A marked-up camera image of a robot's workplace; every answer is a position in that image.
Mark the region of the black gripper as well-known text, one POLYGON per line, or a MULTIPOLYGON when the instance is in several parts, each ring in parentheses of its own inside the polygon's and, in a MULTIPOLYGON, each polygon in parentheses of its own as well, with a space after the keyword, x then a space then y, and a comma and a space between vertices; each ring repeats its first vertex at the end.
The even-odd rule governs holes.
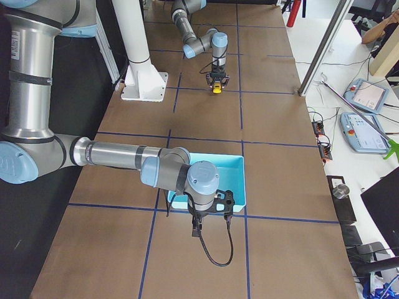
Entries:
POLYGON ((213 84, 221 82, 221 88, 224 89, 229 83, 229 75, 225 72, 225 65, 211 64, 211 71, 206 74, 206 83, 213 90, 213 84))

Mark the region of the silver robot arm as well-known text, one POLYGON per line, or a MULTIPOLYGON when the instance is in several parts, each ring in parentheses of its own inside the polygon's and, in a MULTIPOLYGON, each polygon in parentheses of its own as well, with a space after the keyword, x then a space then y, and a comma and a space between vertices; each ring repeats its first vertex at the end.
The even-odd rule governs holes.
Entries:
POLYGON ((99 87, 95 1, 2 1, 10 98, 1 128, 1 212, 39 208, 58 169, 84 165, 111 92, 99 87))
POLYGON ((192 59, 208 50, 212 51, 209 63, 211 71, 205 73, 206 82, 213 93, 219 94, 229 82, 226 74, 226 56, 228 49, 228 35, 216 28, 209 29, 205 35, 196 36, 189 15, 206 7, 206 1, 175 1, 171 8, 171 19, 177 26, 183 39, 185 57, 192 59))

